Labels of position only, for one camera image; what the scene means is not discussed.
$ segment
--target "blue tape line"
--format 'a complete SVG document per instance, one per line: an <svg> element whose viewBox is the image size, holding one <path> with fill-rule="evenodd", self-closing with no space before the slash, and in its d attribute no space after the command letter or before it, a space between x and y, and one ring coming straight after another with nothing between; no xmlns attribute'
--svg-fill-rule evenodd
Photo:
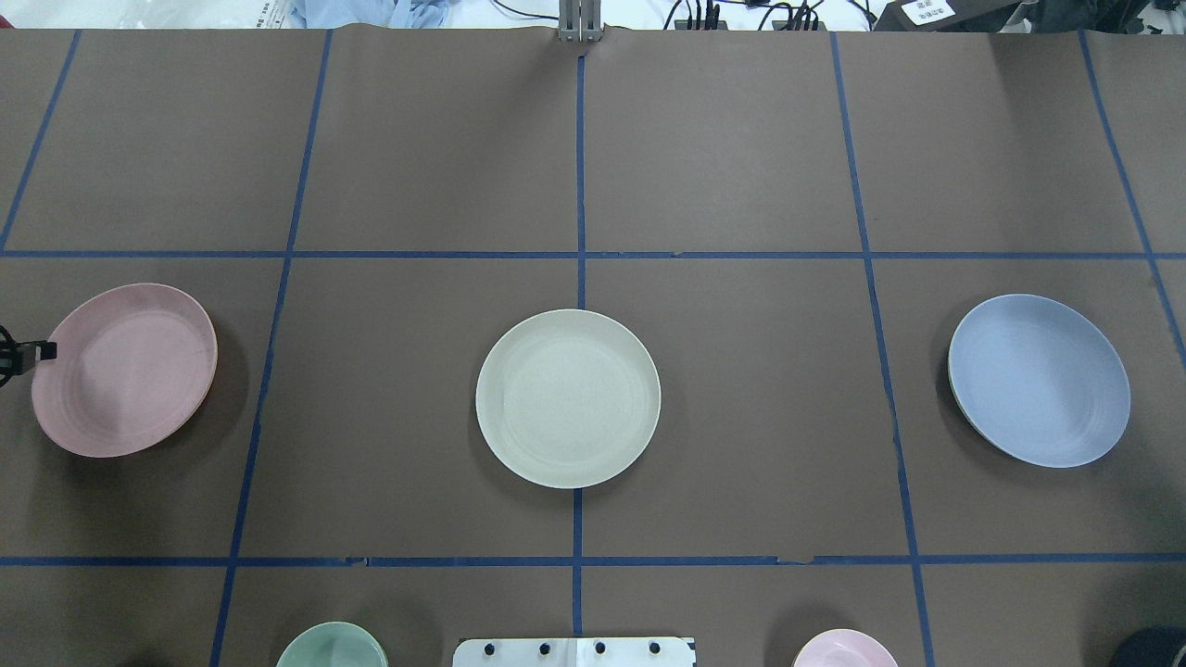
<svg viewBox="0 0 1186 667"><path fill-rule="evenodd" d="M572 260L572 252L495 250L293 250L298 259Z"/></svg>
<svg viewBox="0 0 1186 667"><path fill-rule="evenodd" d="M741 567L779 565L773 555L586 555L586 567Z"/></svg>
<svg viewBox="0 0 1186 667"><path fill-rule="evenodd" d="M6 555L0 567L225 567L217 557ZM879 565L1002 565L1082 563L1186 563L1186 553L955 553L910 555L821 555L806 563L773 555L509 555L509 557L244 557L235 567L861 567Z"/></svg>
<svg viewBox="0 0 1186 667"><path fill-rule="evenodd" d="M573 489L573 636L582 634L584 585L581 565L585 557L585 490Z"/></svg>
<svg viewBox="0 0 1186 667"><path fill-rule="evenodd" d="M1021 563L1186 563L1186 553L983 553L919 555L923 565L995 565Z"/></svg>
<svg viewBox="0 0 1186 667"><path fill-rule="evenodd" d="M859 260L862 253L811 250L758 252L658 252L658 250L599 250L585 254L593 260Z"/></svg>
<svg viewBox="0 0 1186 667"><path fill-rule="evenodd" d="M218 603L218 622L215 625L215 639L210 642L210 667L218 667L222 660L222 642L227 636L227 616L230 612L230 595L235 590L235 564L227 565L227 574L223 578L222 602Z"/></svg>
<svg viewBox="0 0 1186 667"><path fill-rule="evenodd" d="M370 558L370 567L570 567L566 555L504 555L459 558Z"/></svg>
<svg viewBox="0 0 1186 667"><path fill-rule="evenodd" d="M588 250L586 260L862 260L865 253L830 250ZM1147 253L996 253L873 250L874 260L1144 260ZM0 250L24 259L454 259L579 260L570 250ZM1186 260L1186 253L1153 253L1159 260Z"/></svg>
<svg viewBox="0 0 1186 667"><path fill-rule="evenodd" d="M0 567L225 567L225 558L123 555L6 555Z"/></svg>
<svg viewBox="0 0 1186 667"><path fill-rule="evenodd" d="M53 94L50 95L50 103L45 107L42 116L42 125L37 128L37 136L33 138L33 147L28 151L28 159L25 160L25 171L20 172L20 182L17 183L17 192L12 197L12 205L8 207L8 217L5 218L4 229L0 230L0 250L8 243L8 235L12 234L12 225L17 222L17 211L20 210L20 201L25 197L25 188L28 185L28 177L33 173L33 165L37 163L37 154L42 151L42 141L50 129L50 119L53 117L53 109L58 106L58 97L62 96L62 88L66 84L66 75L70 74L70 64L74 63L75 52L78 50L78 40L82 31L76 30L74 39L70 40L70 49L66 51L66 59L62 63L62 71L58 72L58 82L53 84Z"/></svg>
<svg viewBox="0 0 1186 667"><path fill-rule="evenodd" d="M283 250L5 250L5 258L28 259L280 259Z"/></svg>
<svg viewBox="0 0 1186 667"><path fill-rule="evenodd" d="M865 280L869 291L869 306L873 310L873 329L878 339L878 357L881 362L881 385L886 400L890 402L890 419L893 424L893 446L898 457L898 490L901 496L901 514L906 527L906 545L912 559L918 557L918 539L914 533L914 513L910 501L910 482L906 478L906 455L901 447L901 428L898 423L898 405L893 395L893 379L890 374L890 356L886 352L885 331L881 326L881 305L878 301L876 279L873 274L873 253L869 248L869 233L865 223L865 203L861 197L861 183L856 172L856 150L853 145L853 126L848 115L848 99L844 94L844 71L840 63L840 43L836 33L829 33L831 40L831 62L836 72L836 96L840 102L840 119L844 128L844 151L848 157L848 174L853 182L853 202L856 207L856 227L861 235L861 252L865 254ZM923 654L927 667L935 667L935 648L931 642L930 615L926 611L926 591L923 589L923 571L917 560L911 565L914 579L914 602L918 606L918 625L923 636Z"/></svg>
<svg viewBox="0 0 1186 667"><path fill-rule="evenodd" d="M576 307L585 309L585 53L576 58Z"/></svg>
<svg viewBox="0 0 1186 667"><path fill-rule="evenodd" d="M1143 260L1142 253L871 252L875 260Z"/></svg>
<svg viewBox="0 0 1186 667"><path fill-rule="evenodd" d="M1169 304L1169 296L1166 293L1166 285L1161 281L1161 269L1153 255L1153 244L1149 242L1149 234L1144 229L1144 220L1141 218L1141 209L1136 205L1136 197L1133 195L1133 184L1129 183L1128 171L1124 169L1124 160L1120 157L1120 148L1116 146L1116 138L1112 135L1111 122L1108 121L1108 110L1104 108L1104 100L1099 95L1099 83L1096 81L1096 69L1091 63L1091 49L1088 47L1088 34L1079 31L1079 49L1083 51L1083 62L1088 68L1088 82L1091 84L1091 96L1096 101L1096 110L1099 112L1099 122L1104 128L1104 136L1108 139L1108 148L1111 151L1112 160L1116 163L1116 172L1120 174L1121 186L1124 189L1124 198L1128 201L1128 210L1133 214L1133 222L1136 224L1136 234L1141 237L1141 246L1144 248L1144 256L1149 262L1149 271L1153 273L1153 282L1158 288L1158 298L1161 300L1161 309L1169 320L1169 331L1174 337L1174 345L1178 348L1178 361L1186 368L1186 344L1182 343L1181 331L1178 329L1178 318L1174 317L1174 309Z"/></svg>
<svg viewBox="0 0 1186 667"><path fill-rule="evenodd" d="M280 315L285 309L285 296L288 292L288 275L292 271L292 253L296 243L296 231L300 225L301 203L305 198L305 185L308 178L308 166L313 157L313 141L317 136L317 119L321 107L321 91L325 88L325 72L330 63L330 46L333 43L333 31L325 32L321 46L321 66L317 75L317 90L313 94L313 108L310 113L308 134L305 138L305 154L301 158L300 179L296 183L296 197L293 202L293 217L288 227L288 249L283 268L280 271L280 286L276 288L276 305L272 311L272 330L268 332L268 351L263 357L263 375L260 380L260 394L255 401L255 419L251 425L251 440L247 447L247 463L243 466L243 483L240 487L238 508L235 512L235 529L230 541L230 561L227 565L227 579L223 585L222 603L218 606L218 622L215 625L215 639L210 648L210 667L218 667L222 658L222 641L227 633L227 617L230 614L231 593L235 587L235 567L243 540L243 523L247 519L247 506L251 496L251 479L255 475L255 458L260 449L262 431L263 404L268 398L272 381L272 367L275 361L276 332L280 329Z"/></svg>

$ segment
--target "green plate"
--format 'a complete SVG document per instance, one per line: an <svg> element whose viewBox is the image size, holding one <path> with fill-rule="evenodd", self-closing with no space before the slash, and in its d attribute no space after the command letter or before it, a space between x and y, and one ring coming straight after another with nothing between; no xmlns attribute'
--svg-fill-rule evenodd
<svg viewBox="0 0 1186 667"><path fill-rule="evenodd" d="M366 630L333 621L298 635L276 667L387 667L387 655Z"/></svg>

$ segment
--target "blue cloth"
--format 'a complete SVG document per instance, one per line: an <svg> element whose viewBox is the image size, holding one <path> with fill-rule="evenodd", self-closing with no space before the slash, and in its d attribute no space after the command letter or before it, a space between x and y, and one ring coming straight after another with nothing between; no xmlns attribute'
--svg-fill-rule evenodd
<svg viewBox="0 0 1186 667"><path fill-rule="evenodd" d="M296 27L340 27L371 24L387 27L440 27L448 0L293 0Z"/></svg>

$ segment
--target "metal mount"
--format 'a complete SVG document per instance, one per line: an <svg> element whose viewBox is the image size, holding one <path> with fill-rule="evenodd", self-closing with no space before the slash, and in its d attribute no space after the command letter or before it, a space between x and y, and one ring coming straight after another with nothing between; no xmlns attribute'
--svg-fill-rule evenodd
<svg viewBox="0 0 1186 667"><path fill-rule="evenodd" d="M696 667L686 637L466 640L453 667Z"/></svg>
<svg viewBox="0 0 1186 667"><path fill-rule="evenodd" d="M600 42L601 0L560 0L560 40Z"/></svg>
<svg viewBox="0 0 1186 667"><path fill-rule="evenodd" d="M58 344L47 341L18 343L0 326L0 387L4 387L14 375L24 375L37 366L38 361L58 357Z"/></svg>

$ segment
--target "pink plate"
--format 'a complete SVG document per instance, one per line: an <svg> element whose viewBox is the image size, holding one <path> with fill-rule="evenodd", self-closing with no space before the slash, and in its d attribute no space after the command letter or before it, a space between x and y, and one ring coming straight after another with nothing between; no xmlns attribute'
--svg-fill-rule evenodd
<svg viewBox="0 0 1186 667"><path fill-rule="evenodd" d="M793 667L898 667L898 662L865 633L828 630L803 646Z"/></svg>
<svg viewBox="0 0 1186 667"><path fill-rule="evenodd" d="M53 330L58 358L33 374L33 412L68 451L123 456L181 427L215 377L218 342L193 297L140 282L103 292Z"/></svg>

